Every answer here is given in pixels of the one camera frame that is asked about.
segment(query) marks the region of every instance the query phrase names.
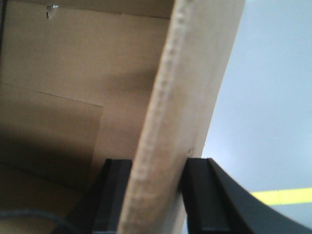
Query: corrugated cardboard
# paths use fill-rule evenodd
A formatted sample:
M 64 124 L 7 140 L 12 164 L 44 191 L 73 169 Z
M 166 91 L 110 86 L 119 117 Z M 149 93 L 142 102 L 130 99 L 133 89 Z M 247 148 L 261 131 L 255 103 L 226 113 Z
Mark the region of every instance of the corrugated cardboard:
M 47 19 L 42 0 L 7 6 L 0 174 L 9 179 L 0 209 L 64 215 L 106 158 L 136 155 L 118 232 L 178 234 L 177 183 L 186 157 L 201 154 L 244 0 L 178 0 L 164 50 L 172 0 L 49 3 L 65 7 Z
M 53 3 L 76 9 L 125 13 L 155 18 L 170 18 L 174 0 L 22 0 L 26 2 Z
M 201 156 L 244 2 L 176 1 L 119 234 L 172 233 L 164 218 L 186 158 Z
M 106 158 L 133 158 L 168 24 L 9 1 L 0 162 L 83 190 Z

